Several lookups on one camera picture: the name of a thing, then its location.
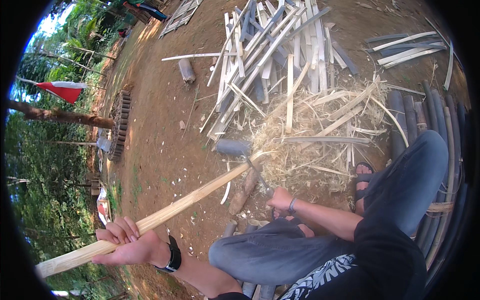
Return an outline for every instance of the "wristband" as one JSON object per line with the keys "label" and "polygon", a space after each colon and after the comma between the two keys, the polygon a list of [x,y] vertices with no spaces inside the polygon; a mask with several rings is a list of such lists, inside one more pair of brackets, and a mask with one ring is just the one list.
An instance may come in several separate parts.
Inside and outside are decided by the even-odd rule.
{"label": "wristband", "polygon": [[172,273],[177,271],[180,268],[181,253],[177,245],[177,241],[173,238],[173,236],[169,235],[168,238],[170,239],[170,245],[168,245],[168,247],[170,248],[170,261],[168,262],[165,268],[159,268],[156,265],[154,265],[154,267],[157,270],[160,270],[166,273]]}
{"label": "wristband", "polygon": [[290,207],[288,208],[288,212],[291,213],[291,214],[296,213],[296,211],[293,209],[293,205],[295,204],[296,200],[297,200],[297,198],[293,198],[292,202],[290,202]]}

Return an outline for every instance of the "vegetation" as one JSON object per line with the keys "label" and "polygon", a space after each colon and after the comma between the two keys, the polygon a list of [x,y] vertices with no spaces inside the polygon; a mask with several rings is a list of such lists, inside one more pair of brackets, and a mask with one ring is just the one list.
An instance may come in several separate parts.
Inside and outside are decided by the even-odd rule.
{"label": "vegetation", "polygon": [[[46,18],[61,14],[75,5],[64,25],[47,35],[37,32],[25,50],[17,75],[35,82],[74,81],[97,84],[100,75],[57,58],[69,58],[100,71],[106,58],[92,56],[78,48],[107,54],[123,27],[126,10],[121,1],[58,0]],[[75,106],[35,85],[17,81],[11,99],[28,101],[35,108],[76,111],[90,109],[93,92],[83,91]],[[84,125],[26,120],[11,110],[6,120],[4,157],[9,193],[20,232],[34,263],[65,254],[96,241],[96,197],[84,182],[89,172],[88,148],[45,141],[86,140],[91,128]],[[114,186],[112,205],[121,201],[121,184]],[[107,299],[122,292],[105,267],[85,264],[47,278],[55,290],[83,290],[83,299]]]}

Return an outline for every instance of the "bamboo fiber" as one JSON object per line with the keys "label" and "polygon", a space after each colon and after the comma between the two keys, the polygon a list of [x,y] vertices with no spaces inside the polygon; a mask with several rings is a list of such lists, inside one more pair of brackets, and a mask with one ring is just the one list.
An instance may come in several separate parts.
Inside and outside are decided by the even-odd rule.
{"label": "bamboo fiber", "polygon": [[[251,160],[254,161],[263,153],[259,152],[252,155]],[[248,170],[248,163],[243,163],[231,171],[215,178],[209,183],[201,186],[195,191],[189,193],[180,200],[173,204],[157,211],[156,213],[136,222],[140,235],[143,235],[147,231],[154,229],[155,227],[167,222],[174,216],[183,212],[186,208],[190,207],[195,202],[209,195],[211,192],[220,188],[227,182],[231,181],[238,175]],[[93,244],[77,249],[75,251],[66,253],[64,255],[49,259],[36,265],[37,274],[42,277],[48,277],[60,272],[64,272],[80,265],[83,265],[92,260],[97,254],[107,254],[115,250],[120,245],[112,244],[106,240],[99,240]]]}

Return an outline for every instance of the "black shirt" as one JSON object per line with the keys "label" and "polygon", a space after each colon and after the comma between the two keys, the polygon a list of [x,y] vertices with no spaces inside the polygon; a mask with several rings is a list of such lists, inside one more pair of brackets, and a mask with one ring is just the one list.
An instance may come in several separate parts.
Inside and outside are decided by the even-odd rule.
{"label": "black shirt", "polygon": [[[299,279],[279,299],[420,299],[427,269],[417,245],[388,220],[367,218],[354,233],[354,251]],[[245,300],[240,293],[216,300]]]}

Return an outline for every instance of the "black watch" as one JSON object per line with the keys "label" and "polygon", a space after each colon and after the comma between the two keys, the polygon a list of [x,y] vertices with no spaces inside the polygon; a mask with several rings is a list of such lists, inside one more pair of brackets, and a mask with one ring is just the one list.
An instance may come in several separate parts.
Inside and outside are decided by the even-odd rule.
{"label": "black watch", "polygon": [[159,268],[154,265],[155,269],[166,272],[172,273],[177,271],[181,265],[181,253],[180,249],[177,245],[177,241],[173,238],[173,236],[169,235],[168,238],[170,239],[170,261],[168,262],[165,268]]}

